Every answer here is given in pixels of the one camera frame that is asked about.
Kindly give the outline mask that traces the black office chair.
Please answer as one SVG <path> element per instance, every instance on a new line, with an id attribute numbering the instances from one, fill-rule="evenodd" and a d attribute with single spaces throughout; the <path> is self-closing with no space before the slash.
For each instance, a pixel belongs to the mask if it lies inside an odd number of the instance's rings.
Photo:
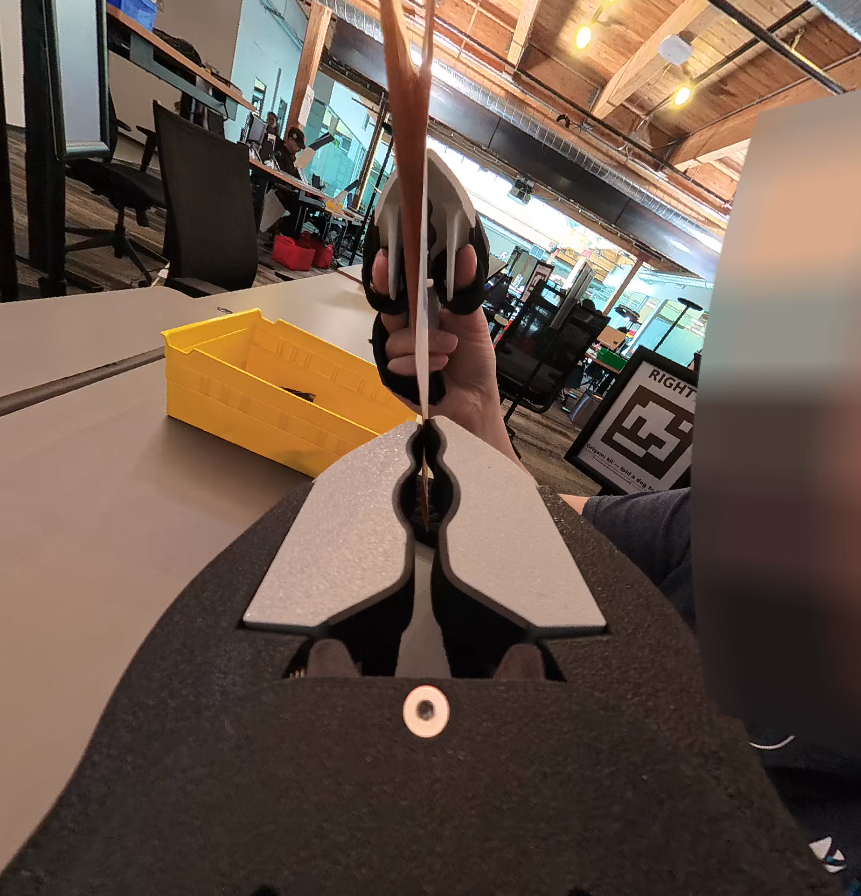
<path id="1" fill-rule="evenodd" d="M 108 104 L 109 157 L 105 160 L 72 160 L 66 164 L 65 172 L 68 178 L 87 185 L 95 196 L 105 198 L 116 211 L 116 222 L 112 230 L 93 230 L 66 225 L 66 234 L 74 234 L 86 239 L 66 244 L 65 252 L 111 247 L 116 258 L 128 258 L 138 268 L 143 276 L 139 286 L 150 287 L 154 285 L 154 278 L 141 260 L 140 254 L 145 253 L 157 261 L 162 258 L 162 255 L 128 236 L 125 227 L 125 213 L 127 210 L 133 211 L 138 225 L 147 228 L 149 226 L 148 211 L 167 207 L 164 188 L 162 182 L 154 176 L 124 162 L 114 160 L 113 154 L 119 130 L 127 129 L 127 126 L 118 122 L 111 94 L 108 95 Z"/>

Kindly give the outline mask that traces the black mesh chair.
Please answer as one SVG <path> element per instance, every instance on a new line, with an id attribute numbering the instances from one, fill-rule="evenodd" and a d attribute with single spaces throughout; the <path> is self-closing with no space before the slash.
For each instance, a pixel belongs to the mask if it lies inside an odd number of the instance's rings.
<path id="1" fill-rule="evenodd" d="M 504 420 L 519 407 L 548 410 L 608 323 L 590 300 L 538 282 L 495 345 L 500 398 L 511 403 Z"/>

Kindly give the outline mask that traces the yellow plastic bin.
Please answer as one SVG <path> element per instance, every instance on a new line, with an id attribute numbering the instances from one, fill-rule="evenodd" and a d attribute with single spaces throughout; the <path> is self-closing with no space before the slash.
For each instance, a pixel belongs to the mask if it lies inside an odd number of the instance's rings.
<path id="1" fill-rule="evenodd" d="M 258 309 L 163 337 L 169 417 L 307 476 L 416 420 L 373 363 Z"/>

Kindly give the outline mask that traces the black framed marker sign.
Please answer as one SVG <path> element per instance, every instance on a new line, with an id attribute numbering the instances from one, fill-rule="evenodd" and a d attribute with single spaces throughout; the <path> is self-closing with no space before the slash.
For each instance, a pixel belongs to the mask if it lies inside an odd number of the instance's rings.
<path id="1" fill-rule="evenodd" d="M 690 483 L 698 373 L 640 348 L 572 443 L 565 461 L 605 495 Z"/>

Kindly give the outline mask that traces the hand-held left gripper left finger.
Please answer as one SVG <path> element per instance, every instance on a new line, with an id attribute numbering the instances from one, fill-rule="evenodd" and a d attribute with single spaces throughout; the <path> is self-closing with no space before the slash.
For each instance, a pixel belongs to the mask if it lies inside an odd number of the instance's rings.
<path id="1" fill-rule="evenodd" d="M 405 422 L 332 464 L 312 483 L 243 614 L 248 628 L 328 628 L 405 587 L 414 535 L 401 505 L 414 475 Z"/>

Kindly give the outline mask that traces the black floor lamp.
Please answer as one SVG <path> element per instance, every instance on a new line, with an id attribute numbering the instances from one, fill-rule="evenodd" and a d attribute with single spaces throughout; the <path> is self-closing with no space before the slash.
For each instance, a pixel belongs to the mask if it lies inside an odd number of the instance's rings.
<path id="1" fill-rule="evenodd" d="M 655 353 L 658 353 L 658 354 L 660 353 L 661 347 L 663 346 L 664 342 L 666 342 L 668 337 L 671 335 L 672 330 L 674 330 L 680 324 L 680 322 L 683 320 L 683 318 L 686 316 L 686 314 L 689 310 L 698 311 L 698 312 L 704 310 L 704 308 L 702 306 L 698 305 L 696 302 L 694 302 L 690 299 L 686 299 L 685 297 L 678 297 L 676 299 L 676 301 L 682 306 L 682 309 L 681 309 L 680 313 L 678 314 L 678 316 L 676 317 L 676 319 L 671 322 L 668 329 L 661 336 L 660 341 L 653 348 L 652 351 L 654 351 Z"/>

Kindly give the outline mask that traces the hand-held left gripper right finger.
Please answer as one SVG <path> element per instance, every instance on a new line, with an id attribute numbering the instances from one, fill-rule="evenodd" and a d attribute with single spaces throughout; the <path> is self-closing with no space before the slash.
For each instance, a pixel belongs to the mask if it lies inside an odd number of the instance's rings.
<path id="1" fill-rule="evenodd" d="M 453 493 L 438 537 L 447 578 L 525 631 L 604 631 L 604 615 L 532 478 L 453 421 L 430 424 Z"/>

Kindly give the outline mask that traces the black high-back chair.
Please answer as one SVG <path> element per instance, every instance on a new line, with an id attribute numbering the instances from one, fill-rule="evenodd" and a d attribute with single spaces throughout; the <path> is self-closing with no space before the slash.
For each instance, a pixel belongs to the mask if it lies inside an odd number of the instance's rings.
<path id="1" fill-rule="evenodd" d="M 167 285 L 190 297 L 252 287 L 257 226 L 247 149 L 153 103 L 167 205 Z"/>

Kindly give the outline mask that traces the person's right forearm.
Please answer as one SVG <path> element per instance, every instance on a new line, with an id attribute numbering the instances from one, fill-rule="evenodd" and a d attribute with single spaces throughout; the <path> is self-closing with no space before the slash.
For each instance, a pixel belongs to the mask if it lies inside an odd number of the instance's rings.
<path id="1" fill-rule="evenodd" d="M 625 554 L 695 632 L 690 487 L 560 498 Z"/>

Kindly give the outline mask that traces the person's dark clothing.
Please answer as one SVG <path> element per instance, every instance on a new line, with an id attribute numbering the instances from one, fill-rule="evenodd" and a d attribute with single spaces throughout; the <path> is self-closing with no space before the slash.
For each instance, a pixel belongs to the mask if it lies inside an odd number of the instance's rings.
<path id="1" fill-rule="evenodd" d="M 753 723 L 746 732 L 823 868 L 861 895 L 861 758 Z"/>

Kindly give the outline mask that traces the person's right hand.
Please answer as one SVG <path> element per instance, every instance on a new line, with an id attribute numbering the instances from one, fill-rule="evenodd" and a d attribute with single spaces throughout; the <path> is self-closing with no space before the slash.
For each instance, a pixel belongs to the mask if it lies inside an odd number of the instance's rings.
<path id="1" fill-rule="evenodd" d="M 408 313 L 380 313 L 372 335 L 379 372 L 402 399 L 415 385 L 414 332 Z M 434 414 L 447 417 L 519 463 L 501 414 L 496 359 L 481 309 L 456 315 L 442 308 L 437 329 L 428 330 L 428 367 L 442 373 L 445 395 Z"/>

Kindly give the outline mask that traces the black metal frame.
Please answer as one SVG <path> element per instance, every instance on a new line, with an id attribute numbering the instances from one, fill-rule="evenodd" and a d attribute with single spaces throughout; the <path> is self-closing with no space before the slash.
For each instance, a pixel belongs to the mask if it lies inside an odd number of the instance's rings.
<path id="1" fill-rule="evenodd" d="M 0 302 L 58 297 L 68 286 L 103 288 L 66 274 L 66 166 L 110 155 L 110 94 L 104 1 L 21 2 L 28 258 L 33 287 L 19 279 L 11 190 L 5 70 L 0 43 Z"/>

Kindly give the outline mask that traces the patterned origami paper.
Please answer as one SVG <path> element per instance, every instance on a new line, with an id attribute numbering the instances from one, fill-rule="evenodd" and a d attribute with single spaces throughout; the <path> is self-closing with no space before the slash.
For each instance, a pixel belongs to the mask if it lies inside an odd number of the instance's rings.
<path id="1" fill-rule="evenodd" d="M 415 375 L 422 423 L 429 413 L 428 186 L 427 127 L 433 58 L 432 19 L 424 26 L 422 61 L 412 57 L 402 3 L 380 2 L 385 65 L 396 171 L 400 185 L 400 220 L 409 320 L 414 330 Z"/>

